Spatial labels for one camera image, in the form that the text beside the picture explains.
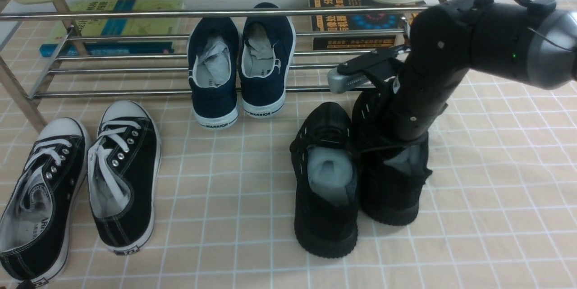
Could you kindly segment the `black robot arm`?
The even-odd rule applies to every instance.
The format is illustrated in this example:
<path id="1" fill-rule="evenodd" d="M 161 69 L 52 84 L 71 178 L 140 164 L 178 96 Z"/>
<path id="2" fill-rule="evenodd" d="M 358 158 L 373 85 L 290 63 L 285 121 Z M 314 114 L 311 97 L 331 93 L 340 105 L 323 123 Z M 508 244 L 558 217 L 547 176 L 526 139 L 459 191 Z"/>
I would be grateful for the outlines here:
<path id="1" fill-rule="evenodd" d="M 544 90 L 576 80 L 576 14 L 552 0 L 451 0 L 418 14 L 409 41 L 387 108 L 403 141 L 427 132 L 471 69 Z"/>

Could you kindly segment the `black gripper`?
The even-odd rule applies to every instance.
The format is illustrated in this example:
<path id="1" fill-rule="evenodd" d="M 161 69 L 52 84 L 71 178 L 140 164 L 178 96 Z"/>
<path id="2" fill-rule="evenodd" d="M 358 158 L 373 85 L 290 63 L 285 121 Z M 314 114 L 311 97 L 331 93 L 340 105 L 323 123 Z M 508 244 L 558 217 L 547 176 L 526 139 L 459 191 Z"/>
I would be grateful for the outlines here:
<path id="1" fill-rule="evenodd" d="M 396 78 L 398 89 L 389 106 L 393 136 L 412 141 L 427 133 L 468 70 L 466 66 L 427 67 L 406 61 Z"/>

